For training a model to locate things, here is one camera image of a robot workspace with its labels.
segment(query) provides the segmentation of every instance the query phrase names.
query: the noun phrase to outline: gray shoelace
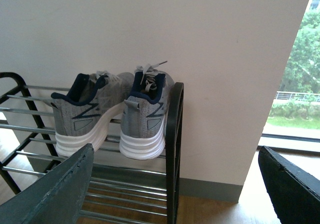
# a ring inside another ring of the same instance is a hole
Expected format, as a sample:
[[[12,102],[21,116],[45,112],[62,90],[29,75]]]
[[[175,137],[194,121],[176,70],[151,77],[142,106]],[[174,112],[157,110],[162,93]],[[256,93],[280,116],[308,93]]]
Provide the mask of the gray shoelace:
[[[158,74],[158,70],[156,70],[155,68],[158,67],[159,65],[162,65],[164,63],[166,63],[167,61],[164,61],[162,63],[159,64],[155,64],[155,65],[151,65],[151,64],[147,64],[145,67],[143,66],[137,66],[136,67],[136,72],[142,71],[143,75],[141,78],[141,82],[140,85],[142,85],[144,77],[146,77],[145,80],[145,91],[149,92],[150,90],[156,90],[157,86],[156,86],[156,81],[155,81],[155,76]]]

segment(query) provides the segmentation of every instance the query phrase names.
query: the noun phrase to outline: window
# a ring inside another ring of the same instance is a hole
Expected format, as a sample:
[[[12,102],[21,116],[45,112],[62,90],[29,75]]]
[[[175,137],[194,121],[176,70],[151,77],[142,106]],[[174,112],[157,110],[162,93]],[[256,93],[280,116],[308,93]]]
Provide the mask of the window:
[[[320,0],[310,0],[264,135],[320,139]]]

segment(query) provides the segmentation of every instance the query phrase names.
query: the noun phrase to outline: fence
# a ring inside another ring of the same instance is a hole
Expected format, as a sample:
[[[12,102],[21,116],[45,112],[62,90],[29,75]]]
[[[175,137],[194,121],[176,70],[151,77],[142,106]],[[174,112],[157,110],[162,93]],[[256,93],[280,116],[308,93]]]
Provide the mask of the fence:
[[[313,102],[320,102],[320,94],[313,94],[313,93],[298,93],[298,92],[284,92],[284,91],[277,91],[275,95],[276,100],[300,100],[300,101],[307,101],[310,97],[314,96]]]

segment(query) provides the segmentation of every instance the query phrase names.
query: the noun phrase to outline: sneaker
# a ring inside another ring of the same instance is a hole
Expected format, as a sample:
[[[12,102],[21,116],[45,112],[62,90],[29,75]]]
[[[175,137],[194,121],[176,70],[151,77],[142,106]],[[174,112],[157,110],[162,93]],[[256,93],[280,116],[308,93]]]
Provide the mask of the sneaker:
[[[124,101],[119,148],[132,159],[153,159],[164,150],[166,116],[174,81],[167,73],[154,69],[160,64],[137,67],[131,92]]]
[[[67,95],[52,93],[57,153],[71,156],[87,143],[97,151],[111,119],[122,113],[133,81],[131,73],[78,74]]]

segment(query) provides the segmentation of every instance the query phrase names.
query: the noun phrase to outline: shoelace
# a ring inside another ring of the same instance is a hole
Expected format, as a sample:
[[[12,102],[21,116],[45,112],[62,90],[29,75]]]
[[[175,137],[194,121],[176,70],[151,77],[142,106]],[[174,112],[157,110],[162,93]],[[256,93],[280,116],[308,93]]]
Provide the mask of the shoelace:
[[[113,82],[115,80],[117,80],[118,76],[115,76],[113,74],[111,74],[110,72],[104,70],[104,71],[97,71],[96,74],[95,74],[95,80],[97,80],[100,76],[103,76],[103,75],[107,75],[109,77],[109,81]]]
[[[159,65],[162,65],[164,63],[166,63],[167,61],[164,61],[162,63],[159,64],[155,64],[155,65],[151,65],[151,64],[147,64],[145,67],[139,65],[136,67],[135,73],[142,71],[142,78],[141,78],[141,82],[140,85],[142,85],[144,77],[146,77],[145,80],[145,91],[149,92],[150,90],[156,90],[157,86],[156,86],[156,81],[155,81],[155,76],[158,74],[158,70],[156,70],[155,68],[158,67]]]

